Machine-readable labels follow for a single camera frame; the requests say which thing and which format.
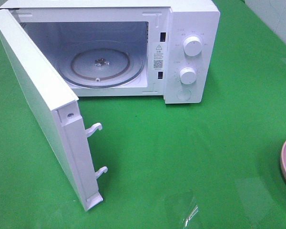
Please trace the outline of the round white door button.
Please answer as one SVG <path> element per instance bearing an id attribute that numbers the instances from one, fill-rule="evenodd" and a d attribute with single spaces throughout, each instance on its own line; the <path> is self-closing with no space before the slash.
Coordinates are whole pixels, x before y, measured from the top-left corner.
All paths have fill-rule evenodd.
<path id="1" fill-rule="evenodd" d="M 177 92 L 177 98 L 181 101 L 187 101 L 191 98 L 191 91 L 188 89 L 182 89 Z"/>

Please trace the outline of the white microwave knob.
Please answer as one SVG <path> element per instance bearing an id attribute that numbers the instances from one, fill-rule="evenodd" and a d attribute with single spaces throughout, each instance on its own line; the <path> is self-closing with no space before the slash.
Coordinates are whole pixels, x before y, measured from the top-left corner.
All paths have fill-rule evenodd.
<path id="1" fill-rule="evenodd" d="M 183 42 L 184 53 L 190 57 L 199 55 L 202 51 L 202 47 L 201 39 L 195 35 L 187 37 Z"/>
<path id="2" fill-rule="evenodd" d="M 196 71 L 191 67 L 183 68 L 179 75 L 181 83 L 186 85 L 194 83 L 197 79 Z"/>

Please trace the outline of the white microwave door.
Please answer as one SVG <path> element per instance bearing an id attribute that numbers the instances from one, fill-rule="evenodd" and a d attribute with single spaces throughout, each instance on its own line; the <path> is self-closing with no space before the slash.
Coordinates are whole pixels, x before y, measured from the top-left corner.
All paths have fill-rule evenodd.
<path id="1" fill-rule="evenodd" d="M 25 99 L 48 140 L 83 208 L 103 198 L 97 178 L 107 167 L 95 170 L 88 138 L 102 129 L 85 128 L 78 97 L 8 10 L 0 10 L 0 39 Z"/>

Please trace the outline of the glass microwave turntable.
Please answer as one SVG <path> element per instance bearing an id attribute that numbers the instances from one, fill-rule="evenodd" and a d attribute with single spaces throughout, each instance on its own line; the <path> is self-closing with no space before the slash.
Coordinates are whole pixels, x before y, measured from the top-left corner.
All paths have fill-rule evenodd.
<path id="1" fill-rule="evenodd" d="M 86 88 L 110 88 L 135 79 L 145 66 L 137 48 L 114 41 L 94 41 L 69 46 L 57 69 L 68 82 Z"/>

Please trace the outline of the white microwave oven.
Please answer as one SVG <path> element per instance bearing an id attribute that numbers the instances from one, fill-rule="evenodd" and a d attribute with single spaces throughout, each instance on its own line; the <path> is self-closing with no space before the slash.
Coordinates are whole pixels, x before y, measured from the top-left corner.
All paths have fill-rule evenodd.
<path id="1" fill-rule="evenodd" d="M 0 39 L 47 96 L 199 103 L 220 11 L 210 0 L 9 0 Z"/>

